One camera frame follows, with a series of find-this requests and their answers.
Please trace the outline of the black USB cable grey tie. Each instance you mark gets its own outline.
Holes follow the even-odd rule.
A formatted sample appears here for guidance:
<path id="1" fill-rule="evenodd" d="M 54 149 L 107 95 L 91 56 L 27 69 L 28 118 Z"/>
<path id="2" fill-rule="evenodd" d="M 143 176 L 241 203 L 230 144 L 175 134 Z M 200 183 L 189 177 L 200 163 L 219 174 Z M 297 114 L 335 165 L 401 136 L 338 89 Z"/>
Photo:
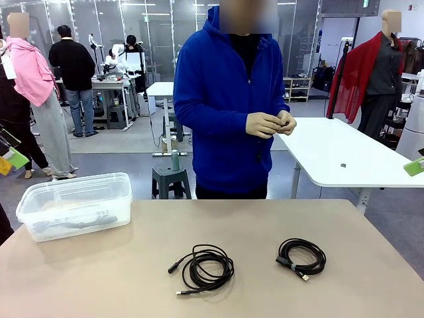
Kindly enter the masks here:
<path id="1" fill-rule="evenodd" d="M 310 264 L 297 264 L 291 260 L 289 253 L 292 249 L 303 249 L 312 253 L 315 261 Z M 282 242 L 278 248 L 276 262 L 294 272 L 299 278 L 307 282 L 310 276 L 320 274 L 327 263 L 325 252 L 315 243 L 302 238 L 289 238 Z"/>

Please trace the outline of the person's left hand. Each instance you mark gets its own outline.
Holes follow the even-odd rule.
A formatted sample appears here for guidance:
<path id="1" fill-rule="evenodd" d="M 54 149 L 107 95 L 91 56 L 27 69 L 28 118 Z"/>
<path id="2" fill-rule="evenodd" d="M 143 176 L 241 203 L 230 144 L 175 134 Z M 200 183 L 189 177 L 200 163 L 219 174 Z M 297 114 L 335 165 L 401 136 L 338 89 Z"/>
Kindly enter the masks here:
<path id="1" fill-rule="evenodd" d="M 286 111 L 280 111 L 277 118 L 281 120 L 281 128 L 279 129 L 278 133 L 284 134 L 286 136 L 291 135 L 297 126 L 296 120 L 291 116 L 290 113 Z"/>

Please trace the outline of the white cylindrical machine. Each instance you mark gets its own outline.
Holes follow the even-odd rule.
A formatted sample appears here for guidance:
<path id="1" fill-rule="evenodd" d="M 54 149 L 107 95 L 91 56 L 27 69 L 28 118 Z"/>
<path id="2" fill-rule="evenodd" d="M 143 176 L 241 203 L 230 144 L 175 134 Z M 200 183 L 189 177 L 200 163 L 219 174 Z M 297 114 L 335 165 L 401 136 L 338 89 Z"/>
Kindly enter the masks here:
<path id="1" fill-rule="evenodd" d="M 417 76 L 415 95 L 396 148 L 397 153 L 410 160 L 424 156 L 424 69 Z"/>

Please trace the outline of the mannequin in grey shirt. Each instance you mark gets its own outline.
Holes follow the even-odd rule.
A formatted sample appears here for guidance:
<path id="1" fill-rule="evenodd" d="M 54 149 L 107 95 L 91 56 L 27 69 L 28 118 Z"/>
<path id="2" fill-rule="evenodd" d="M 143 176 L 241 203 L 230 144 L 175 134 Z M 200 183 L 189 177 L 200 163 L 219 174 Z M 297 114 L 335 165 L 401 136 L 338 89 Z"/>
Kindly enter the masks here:
<path id="1" fill-rule="evenodd" d="M 361 105 L 358 130 L 378 140 L 389 112 L 401 96 L 403 72 L 402 46 L 397 38 L 401 32 L 401 12 L 386 9 L 378 33 L 378 51 Z"/>

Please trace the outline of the brown garments on rack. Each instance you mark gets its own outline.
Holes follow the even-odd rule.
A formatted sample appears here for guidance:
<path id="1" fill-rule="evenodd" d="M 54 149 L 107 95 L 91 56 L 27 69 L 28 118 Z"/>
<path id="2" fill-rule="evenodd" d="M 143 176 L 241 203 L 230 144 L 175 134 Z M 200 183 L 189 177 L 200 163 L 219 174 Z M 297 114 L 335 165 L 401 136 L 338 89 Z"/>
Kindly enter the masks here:
<path id="1" fill-rule="evenodd" d="M 417 75 L 424 69 L 424 40 L 401 37 L 403 49 L 403 72 Z"/>

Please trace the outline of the red shawl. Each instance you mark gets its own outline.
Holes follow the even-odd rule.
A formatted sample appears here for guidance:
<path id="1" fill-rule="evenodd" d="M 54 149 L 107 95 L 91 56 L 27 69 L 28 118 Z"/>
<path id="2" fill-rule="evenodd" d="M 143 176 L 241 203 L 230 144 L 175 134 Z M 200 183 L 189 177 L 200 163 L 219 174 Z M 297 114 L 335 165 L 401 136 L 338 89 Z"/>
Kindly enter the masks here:
<path id="1" fill-rule="evenodd" d="M 346 56 L 343 78 L 339 89 L 334 113 L 343 113 L 349 123 L 353 123 L 365 96 L 365 90 L 378 51 L 378 33 L 351 50 Z M 330 90 L 334 91 L 335 78 Z"/>

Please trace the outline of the black backpack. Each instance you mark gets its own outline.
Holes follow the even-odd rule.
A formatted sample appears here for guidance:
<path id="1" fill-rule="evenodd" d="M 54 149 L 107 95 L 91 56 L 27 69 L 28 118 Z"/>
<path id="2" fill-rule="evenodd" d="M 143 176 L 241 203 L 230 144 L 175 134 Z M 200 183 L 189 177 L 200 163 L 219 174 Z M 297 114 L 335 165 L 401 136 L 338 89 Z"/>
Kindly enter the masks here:
<path id="1" fill-rule="evenodd" d="M 335 74 L 335 67 L 316 67 L 313 70 L 312 88 L 329 92 Z"/>

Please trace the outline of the wooden shoe shelf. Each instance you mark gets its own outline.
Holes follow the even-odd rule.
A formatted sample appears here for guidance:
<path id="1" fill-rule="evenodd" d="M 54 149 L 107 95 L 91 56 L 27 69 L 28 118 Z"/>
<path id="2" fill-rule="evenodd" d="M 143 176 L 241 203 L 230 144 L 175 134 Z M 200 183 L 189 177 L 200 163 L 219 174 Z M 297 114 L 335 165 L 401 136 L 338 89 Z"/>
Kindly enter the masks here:
<path id="1" fill-rule="evenodd" d="M 284 99 L 287 102 L 306 102 L 309 99 L 311 78 L 284 78 Z"/>

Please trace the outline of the person in blue hoodie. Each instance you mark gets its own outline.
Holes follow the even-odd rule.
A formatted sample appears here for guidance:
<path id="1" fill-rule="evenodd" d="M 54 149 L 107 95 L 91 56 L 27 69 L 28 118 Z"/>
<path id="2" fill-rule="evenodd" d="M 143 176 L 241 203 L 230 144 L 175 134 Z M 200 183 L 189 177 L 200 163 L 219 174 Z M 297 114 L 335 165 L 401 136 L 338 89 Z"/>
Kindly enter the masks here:
<path id="1" fill-rule="evenodd" d="M 203 28 L 182 46 L 174 97 L 195 99 L 217 110 L 272 115 L 272 98 L 285 93 L 283 72 L 279 44 L 264 29 L 261 3 L 225 0 L 208 10 Z M 262 139 L 247 133 L 191 132 L 198 199 L 267 196 L 275 134 Z"/>

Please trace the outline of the grey plastic stool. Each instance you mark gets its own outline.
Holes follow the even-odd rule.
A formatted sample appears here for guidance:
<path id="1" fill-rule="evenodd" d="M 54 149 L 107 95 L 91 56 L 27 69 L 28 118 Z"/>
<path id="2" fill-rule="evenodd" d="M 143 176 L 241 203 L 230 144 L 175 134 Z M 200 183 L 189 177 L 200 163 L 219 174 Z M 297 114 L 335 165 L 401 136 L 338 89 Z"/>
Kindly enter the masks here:
<path id="1" fill-rule="evenodd" d="M 187 170 L 173 170 L 166 164 L 154 166 L 152 168 L 152 199 L 169 199 L 171 191 L 175 197 L 191 199 Z"/>
<path id="2" fill-rule="evenodd" d="M 112 105 L 107 108 L 107 128 L 124 129 L 127 126 L 124 105 Z"/>

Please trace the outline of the grey background workbench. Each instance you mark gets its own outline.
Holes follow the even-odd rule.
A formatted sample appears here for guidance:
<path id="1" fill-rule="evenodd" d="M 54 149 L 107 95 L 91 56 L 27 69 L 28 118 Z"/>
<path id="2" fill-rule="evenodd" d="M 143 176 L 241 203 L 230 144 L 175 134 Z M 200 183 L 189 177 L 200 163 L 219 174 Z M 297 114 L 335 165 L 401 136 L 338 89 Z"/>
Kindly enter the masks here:
<path id="1" fill-rule="evenodd" d="M 97 76 L 92 79 L 94 123 L 107 127 L 107 108 L 112 105 L 124 105 L 127 131 L 140 116 L 140 102 L 134 79 L 136 76 Z"/>

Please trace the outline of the clear plastic storage container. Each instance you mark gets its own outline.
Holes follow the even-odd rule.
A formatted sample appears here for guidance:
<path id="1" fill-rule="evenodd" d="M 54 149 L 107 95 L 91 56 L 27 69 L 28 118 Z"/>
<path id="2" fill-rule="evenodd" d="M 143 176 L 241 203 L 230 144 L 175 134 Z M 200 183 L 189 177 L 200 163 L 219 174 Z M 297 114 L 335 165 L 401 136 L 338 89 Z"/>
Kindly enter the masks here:
<path id="1" fill-rule="evenodd" d="M 110 173 L 30 186 L 16 216 L 36 242 L 127 225 L 133 191 L 128 174 Z"/>

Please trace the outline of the small white background robot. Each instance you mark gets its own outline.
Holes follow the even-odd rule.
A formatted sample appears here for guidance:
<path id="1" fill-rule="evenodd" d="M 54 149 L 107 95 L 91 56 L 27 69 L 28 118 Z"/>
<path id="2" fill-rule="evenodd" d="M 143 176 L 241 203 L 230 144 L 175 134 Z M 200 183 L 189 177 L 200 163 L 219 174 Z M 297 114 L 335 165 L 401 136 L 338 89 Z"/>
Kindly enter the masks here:
<path id="1" fill-rule="evenodd" d="M 103 73 L 108 74 L 110 72 L 127 73 L 129 65 L 127 63 L 127 53 L 125 52 L 126 47 L 124 44 L 114 44 L 112 49 L 109 50 L 108 55 L 105 58 L 105 64 L 103 67 Z"/>

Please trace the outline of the man in black sweater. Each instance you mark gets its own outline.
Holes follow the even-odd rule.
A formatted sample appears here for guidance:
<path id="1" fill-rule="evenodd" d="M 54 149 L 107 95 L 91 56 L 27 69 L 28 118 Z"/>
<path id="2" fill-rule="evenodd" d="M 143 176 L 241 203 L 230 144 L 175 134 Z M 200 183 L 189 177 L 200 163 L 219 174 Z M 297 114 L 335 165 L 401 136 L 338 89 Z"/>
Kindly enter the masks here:
<path id="1" fill-rule="evenodd" d="M 97 134 L 93 128 L 95 63 L 85 46 L 72 39 L 68 25 L 60 25 L 57 31 L 60 41 L 52 45 L 48 59 L 51 66 L 60 69 L 74 122 L 73 135 L 77 138 L 94 136 Z"/>

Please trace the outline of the green bag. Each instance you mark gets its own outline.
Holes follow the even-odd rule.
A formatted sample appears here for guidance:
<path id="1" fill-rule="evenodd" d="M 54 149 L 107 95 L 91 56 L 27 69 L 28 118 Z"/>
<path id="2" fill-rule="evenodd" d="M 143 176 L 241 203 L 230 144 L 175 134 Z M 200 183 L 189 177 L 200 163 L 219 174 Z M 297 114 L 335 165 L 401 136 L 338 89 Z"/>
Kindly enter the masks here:
<path id="1" fill-rule="evenodd" d="M 3 155 L 3 157 L 16 169 L 20 169 L 29 163 L 29 159 L 13 147 L 10 147 L 8 153 Z"/>

